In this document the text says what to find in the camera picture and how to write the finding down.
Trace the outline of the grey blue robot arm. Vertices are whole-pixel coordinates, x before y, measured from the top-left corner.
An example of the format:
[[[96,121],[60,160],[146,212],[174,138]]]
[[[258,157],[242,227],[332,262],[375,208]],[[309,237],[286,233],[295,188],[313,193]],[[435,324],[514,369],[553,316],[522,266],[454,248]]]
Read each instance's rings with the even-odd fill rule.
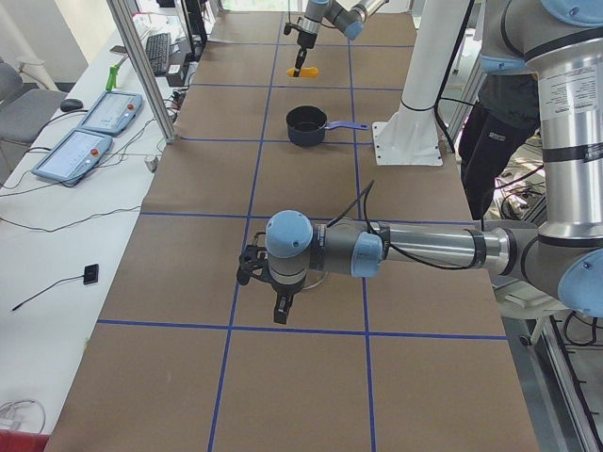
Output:
[[[602,314],[602,5],[489,1],[481,45],[486,78],[460,141],[461,180],[476,226],[396,226],[340,215],[326,224],[285,210],[239,258],[240,284],[276,292],[287,321],[311,270],[371,278],[385,260],[509,275],[565,307]],[[487,222],[495,180],[533,132],[543,140],[546,221]]]

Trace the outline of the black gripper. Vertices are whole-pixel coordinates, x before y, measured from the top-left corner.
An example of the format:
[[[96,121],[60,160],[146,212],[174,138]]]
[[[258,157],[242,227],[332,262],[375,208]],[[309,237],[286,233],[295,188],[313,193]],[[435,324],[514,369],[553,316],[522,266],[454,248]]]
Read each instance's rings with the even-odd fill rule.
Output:
[[[236,280],[239,285],[247,285],[251,279],[269,283],[277,292],[273,322],[286,325],[295,294],[302,290],[305,282],[307,251],[285,258],[277,257],[269,247],[259,244],[262,235],[265,233],[256,233],[252,243],[246,245],[239,255]]]

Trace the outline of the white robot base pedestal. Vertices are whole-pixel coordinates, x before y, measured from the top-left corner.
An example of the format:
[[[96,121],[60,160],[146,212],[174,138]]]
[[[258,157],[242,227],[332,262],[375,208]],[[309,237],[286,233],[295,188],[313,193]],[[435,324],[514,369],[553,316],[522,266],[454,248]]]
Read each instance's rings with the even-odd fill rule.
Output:
[[[424,5],[399,109],[387,122],[376,121],[373,144],[379,166],[440,166],[435,114],[448,64],[466,28],[473,3],[430,0]]]

